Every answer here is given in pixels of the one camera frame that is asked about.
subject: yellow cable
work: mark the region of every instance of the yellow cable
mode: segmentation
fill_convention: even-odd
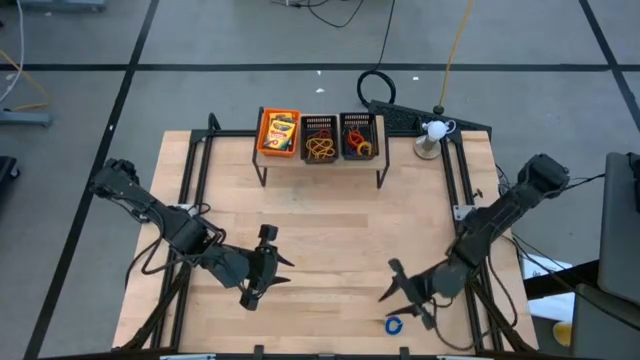
[[[449,53],[449,60],[447,61],[447,69],[444,72],[444,82],[442,83],[442,93],[440,94],[440,102],[438,106],[442,106],[444,103],[444,98],[447,94],[447,82],[449,81],[449,68],[451,68],[451,62],[453,62],[453,55],[456,53],[456,48],[458,47],[458,41],[460,40],[460,35],[462,35],[462,30],[467,25],[467,19],[469,19],[469,15],[471,14],[471,8],[473,7],[473,0],[469,0],[467,3],[467,10],[464,12],[464,17],[462,18],[462,22],[460,23],[460,27],[458,28],[458,33],[456,34],[456,39],[453,41],[453,47],[451,48],[451,52]]]
[[[11,59],[11,57],[9,55],[7,55],[7,53],[5,53],[3,50],[0,50],[0,55],[2,55],[2,57],[4,57],[11,65],[13,65],[13,67],[16,70],[20,71],[20,66],[18,66],[18,64],[16,64],[15,61],[13,61],[13,59]],[[11,111],[22,111],[22,110],[29,110],[29,109],[37,109],[37,108],[41,108],[41,107],[49,105],[49,103],[51,102],[51,96],[49,95],[47,90],[45,90],[42,87],[42,85],[40,85],[36,80],[34,80],[31,77],[31,75],[29,75],[29,73],[27,73],[24,70],[22,70],[22,76],[24,76],[27,79],[27,81],[29,81],[31,83],[31,85],[33,85],[36,89],[38,89],[38,91],[40,91],[40,93],[42,95],[44,95],[46,100],[45,100],[45,102],[41,102],[41,103],[18,106],[17,108],[11,109]]]

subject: gray floor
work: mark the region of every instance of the gray floor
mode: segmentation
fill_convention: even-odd
[[[318,13],[336,22],[353,8],[334,1]],[[149,0],[111,0],[104,13],[26,14],[27,63],[126,64]],[[253,1],[161,0],[141,63],[362,63],[379,56],[389,1],[369,0],[345,29],[304,9]],[[385,62],[443,63],[464,0],[398,1]],[[590,1],[619,63],[640,63],[640,9],[634,0]],[[17,57],[14,8],[0,49]],[[605,64],[577,1],[477,1],[459,63]],[[5,81],[8,73],[0,73]],[[392,71],[397,103],[429,110],[443,73]],[[24,354],[114,104],[122,72],[34,72],[54,96],[49,129],[0,128],[0,154],[20,160],[22,177],[0,213],[0,348]],[[132,160],[149,186],[162,133],[204,127],[214,111],[223,128],[254,126],[259,106],[305,112],[360,110],[356,71],[137,72],[109,156]],[[640,92],[640,73],[626,73]],[[316,93],[318,88],[325,91]],[[369,98],[384,85],[365,82]],[[493,126],[496,161],[513,179],[546,152],[574,176],[600,173],[610,151],[640,152],[640,132],[611,72],[454,72],[447,114]],[[3,107],[32,102],[25,82]],[[580,263],[598,254],[602,182],[544,203],[515,226],[548,255]],[[124,271],[139,226],[120,209],[93,201],[55,310],[42,356],[105,351],[123,296]]]

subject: black floor stripe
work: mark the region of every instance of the black floor stripe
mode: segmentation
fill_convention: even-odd
[[[584,11],[584,15],[587,17],[587,21],[589,22],[589,26],[591,26],[591,30],[593,31],[593,35],[595,35],[596,40],[598,41],[598,45],[600,45],[600,50],[602,50],[602,54],[604,58],[607,60],[607,64],[611,66],[611,73],[613,74],[613,78],[618,84],[618,89],[620,89],[620,93],[624,98],[624,102],[627,104],[627,108],[629,108],[629,112],[631,113],[631,117],[633,121],[635,121],[638,130],[640,130],[640,109],[638,108],[638,103],[636,102],[636,98],[633,95],[633,92],[629,88],[629,84],[627,80],[624,78],[622,74],[622,67],[618,65],[618,61],[616,57],[613,55],[613,51],[611,51],[611,47],[607,42],[607,39],[604,36],[604,32],[602,32],[602,28],[600,24],[598,24],[598,20],[596,19],[593,10],[591,9],[591,5],[587,0],[579,0],[580,6],[582,7],[582,11]]]
[[[243,71],[364,71],[370,63],[287,63],[287,64],[138,64],[136,71],[243,72]],[[125,64],[25,64],[26,71],[126,71]],[[389,63],[388,71],[444,71],[446,64]],[[640,64],[624,65],[626,71],[640,71]],[[599,72],[611,70],[607,64],[453,64],[452,71],[492,72]],[[12,71],[0,64],[0,71]]]
[[[120,119],[120,114],[122,113],[122,108],[124,107],[125,100],[127,99],[129,88],[131,87],[131,81],[135,73],[135,65],[138,64],[138,61],[140,60],[142,49],[144,47],[145,41],[147,40],[147,35],[149,34],[149,29],[151,28],[151,23],[153,22],[156,9],[158,8],[158,1],[159,0],[152,0],[149,4],[147,14],[144,18],[142,28],[138,35],[136,45],[133,49],[131,59],[129,60],[129,65],[127,66],[127,70],[124,75],[124,79],[122,80],[122,84],[120,85],[120,90],[118,91],[118,95],[113,104],[113,109],[111,110],[111,114],[109,115],[109,120],[105,127],[104,134],[102,135],[102,140],[100,141],[93,166],[91,167],[91,172],[89,173],[87,184],[85,185],[82,198],[80,199],[80,205],[78,206],[78,210],[76,211],[73,223],[71,224],[69,235],[64,244],[64,248],[62,249],[62,255],[60,256],[60,260],[58,261],[55,273],[53,274],[53,279],[51,280],[51,285],[49,286],[49,290],[47,291],[47,295],[42,305],[42,309],[40,310],[38,320],[36,321],[33,333],[31,334],[31,339],[29,340],[29,344],[25,351],[25,359],[36,359],[38,357],[38,354],[40,353],[40,349],[42,348],[42,344],[49,328],[49,323],[51,322],[53,312],[56,308],[56,304],[58,303],[58,298],[60,297],[60,293],[62,292],[64,280],[67,276],[67,272],[69,271],[71,260],[73,259],[73,254],[76,250],[76,246],[78,245],[80,233],[87,218],[89,206],[91,205],[91,200],[93,198],[93,195],[88,191],[89,179],[91,179],[93,175],[95,175],[98,170],[102,168],[106,160],[115,128],[118,124],[118,120]]]

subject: white paper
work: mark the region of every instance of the white paper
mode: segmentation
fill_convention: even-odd
[[[545,268],[552,271],[561,271],[562,268],[558,267],[551,260],[543,258],[537,255],[531,255],[535,261],[539,262]],[[573,265],[556,261],[563,268],[569,269]],[[526,257],[523,258],[523,277],[529,279],[536,276],[546,275],[547,271],[540,266],[532,263]],[[554,296],[547,296],[541,299],[529,301],[529,312],[533,316],[538,316],[546,319],[571,322],[573,319],[573,305],[575,301],[574,293],[560,294]]]

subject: blue tape roll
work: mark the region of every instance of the blue tape roll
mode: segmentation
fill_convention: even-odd
[[[400,331],[402,331],[402,320],[397,316],[387,318],[387,322],[384,324],[384,330],[389,335],[398,335]]]

